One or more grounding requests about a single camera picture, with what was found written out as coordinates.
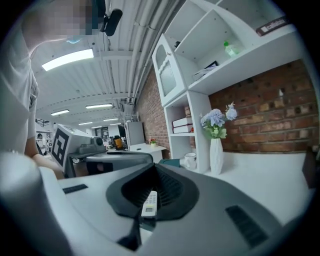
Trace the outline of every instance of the small plant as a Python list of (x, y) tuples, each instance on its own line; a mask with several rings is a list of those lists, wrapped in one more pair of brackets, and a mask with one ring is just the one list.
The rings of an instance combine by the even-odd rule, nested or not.
[(157, 141), (156, 141), (155, 138), (150, 138), (150, 139), (149, 139), (149, 143), (150, 143), (150, 144), (155, 144), (155, 143), (157, 143)]
[(232, 102), (226, 106), (225, 114), (215, 108), (203, 116), (200, 120), (201, 126), (210, 139), (225, 139), (227, 129), (224, 127), (226, 121), (232, 121), (237, 117), (235, 104)]

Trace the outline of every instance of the blue hydrangea flower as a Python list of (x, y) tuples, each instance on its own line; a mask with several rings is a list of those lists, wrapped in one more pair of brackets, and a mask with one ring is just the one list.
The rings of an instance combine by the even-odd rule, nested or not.
[(221, 127), (225, 123), (225, 116), (220, 109), (213, 109), (207, 114), (207, 120), (210, 121), (211, 126), (217, 125)]
[(202, 127), (205, 127), (206, 126), (206, 121), (208, 120), (207, 117), (208, 117), (209, 114), (206, 114), (204, 115), (201, 119), (200, 119), (200, 123), (201, 123), (201, 126)]
[(227, 112), (225, 113), (225, 116), (228, 120), (232, 121), (236, 119), (237, 117), (237, 111), (234, 109), (234, 106), (231, 106)]

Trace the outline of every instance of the white remote control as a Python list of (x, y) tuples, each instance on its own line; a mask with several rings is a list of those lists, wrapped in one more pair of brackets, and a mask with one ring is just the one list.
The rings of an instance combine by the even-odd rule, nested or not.
[(144, 218), (153, 218), (157, 215), (157, 191), (152, 190), (148, 196), (148, 198), (145, 200), (141, 216)]

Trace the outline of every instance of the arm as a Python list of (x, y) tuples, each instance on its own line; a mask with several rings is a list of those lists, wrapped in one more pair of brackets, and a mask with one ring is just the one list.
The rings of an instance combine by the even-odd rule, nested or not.
[(58, 164), (48, 159), (45, 159), (43, 155), (40, 155), (38, 153), (35, 137), (27, 139), (24, 154), (32, 158), (39, 167), (47, 167), (53, 170), (58, 180), (64, 179), (64, 173), (62, 172)]

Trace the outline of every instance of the white ceiling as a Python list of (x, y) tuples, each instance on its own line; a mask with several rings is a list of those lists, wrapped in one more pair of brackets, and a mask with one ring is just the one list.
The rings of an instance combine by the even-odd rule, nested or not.
[[(129, 75), (138, 23), (147, 1), (153, 2), (152, 11), (147, 18), (147, 24), (149, 24), (161, 0), (111, 1), (111, 10), (121, 9), (123, 15), (115, 34), (110, 37), (109, 49), (108, 37), (101, 32), (95, 36), (87, 36), (76, 44), (56, 41), (44, 43), (36, 49), (31, 61), (39, 86), (36, 118), (67, 125), (93, 122), (88, 127), (105, 124), (103, 119), (116, 117), (123, 120), (121, 103), (125, 103), (128, 97)], [(178, 0), (168, 1), (163, 11), (163, 18), (161, 16), (156, 26), (157, 29), (160, 28), (165, 14), (175, 2)], [(147, 29), (144, 29), (142, 39), (146, 36), (146, 32)], [(147, 48), (148, 52), (144, 56), (143, 63), (146, 62), (156, 34), (156, 32), (153, 33), (152, 40), (148, 44), (142, 40), (138, 49), (137, 62), (142, 50)], [(53, 59), (90, 48), (93, 49), (94, 54), (92, 59), (79, 60), (49, 71), (42, 68), (43, 64)], [(135, 80), (135, 76), (140, 78), (140, 75), (135, 71), (132, 81)], [(86, 109), (87, 105), (102, 103), (112, 103), (113, 108)], [(132, 105), (124, 104), (123, 106), (126, 114), (133, 113)], [(65, 109), (70, 112), (51, 116), (51, 113)]]

